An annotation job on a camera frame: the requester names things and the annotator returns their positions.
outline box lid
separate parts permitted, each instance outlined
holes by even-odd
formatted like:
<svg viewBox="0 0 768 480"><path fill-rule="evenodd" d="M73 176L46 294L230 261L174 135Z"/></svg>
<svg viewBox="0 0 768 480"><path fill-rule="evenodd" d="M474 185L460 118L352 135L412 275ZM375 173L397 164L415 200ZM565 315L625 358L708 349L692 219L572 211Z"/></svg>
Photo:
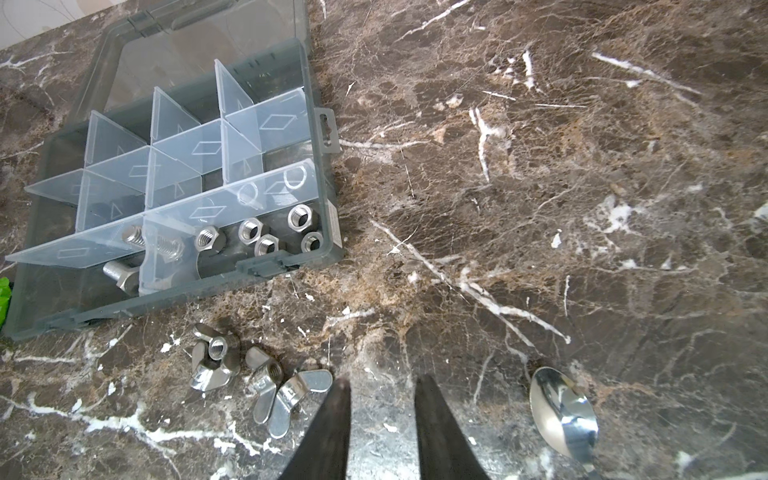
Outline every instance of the box lid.
<svg viewBox="0 0 768 480"><path fill-rule="evenodd" d="M164 0L110 26L69 114L88 119L298 38L309 51L304 0Z"/></svg>

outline hex bolt head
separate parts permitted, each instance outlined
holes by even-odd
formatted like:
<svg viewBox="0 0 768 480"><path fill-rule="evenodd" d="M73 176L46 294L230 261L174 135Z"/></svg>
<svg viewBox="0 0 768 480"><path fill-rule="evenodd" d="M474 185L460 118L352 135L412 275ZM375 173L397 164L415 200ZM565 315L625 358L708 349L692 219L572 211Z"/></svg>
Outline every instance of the hex bolt head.
<svg viewBox="0 0 768 480"><path fill-rule="evenodd" d="M139 267L128 266L117 260L106 262L101 268L104 275L115 280L120 290L128 295L136 296L139 293Z"/></svg>

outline metal bolt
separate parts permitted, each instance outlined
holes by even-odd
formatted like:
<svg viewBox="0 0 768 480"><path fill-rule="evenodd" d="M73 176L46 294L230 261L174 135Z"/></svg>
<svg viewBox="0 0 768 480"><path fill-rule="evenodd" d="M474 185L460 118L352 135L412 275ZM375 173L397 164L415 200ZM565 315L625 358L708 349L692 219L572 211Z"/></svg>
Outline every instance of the metal bolt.
<svg viewBox="0 0 768 480"><path fill-rule="evenodd" d="M178 260L184 253L184 244L178 239L169 240L165 237L158 236L157 252L162 255L165 260Z"/></svg>
<svg viewBox="0 0 768 480"><path fill-rule="evenodd" d="M146 248L147 246L144 242L144 238L141 236L141 227L138 225L130 225L123 230L123 241L134 247Z"/></svg>
<svg viewBox="0 0 768 480"><path fill-rule="evenodd" d="M141 227L138 225L130 225L123 230L123 241L128 245L146 249L147 243L144 241L144 237L141 236ZM166 261L178 260L181 258L181 254L184 253L184 244L178 239L169 240L165 237L157 236L157 252L163 256Z"/></svg>
<svg viewBox="0 0 768 480"><path fill-rule="evenodd" d="M139 293L139 267L128 266L117 260L106 262L101 268L104 275L117 282L120 290L128 295L137 295Z"/></svg>

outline embossed diamond shape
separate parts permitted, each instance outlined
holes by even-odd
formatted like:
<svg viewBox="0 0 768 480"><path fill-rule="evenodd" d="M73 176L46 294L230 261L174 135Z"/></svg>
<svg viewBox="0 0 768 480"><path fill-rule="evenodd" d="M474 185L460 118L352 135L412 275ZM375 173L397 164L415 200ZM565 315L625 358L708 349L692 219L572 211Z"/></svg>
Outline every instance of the embossed diamond shape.
<svg viewBox="0 0 768 480"><path fill-rule="evenodd" d="M259 127L261 130L285 130L296 115L271 114Z"/></svg>

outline white wall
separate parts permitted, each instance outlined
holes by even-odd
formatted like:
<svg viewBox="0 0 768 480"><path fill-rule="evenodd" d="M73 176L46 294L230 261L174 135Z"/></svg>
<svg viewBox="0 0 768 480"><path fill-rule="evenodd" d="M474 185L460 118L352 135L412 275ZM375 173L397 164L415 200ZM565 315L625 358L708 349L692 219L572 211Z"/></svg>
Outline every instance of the white wall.
<svg viewBox="0 0 768 480"><path fill-rule="evenodd" d="M0 50L125 0L0 0Z"/></svg>

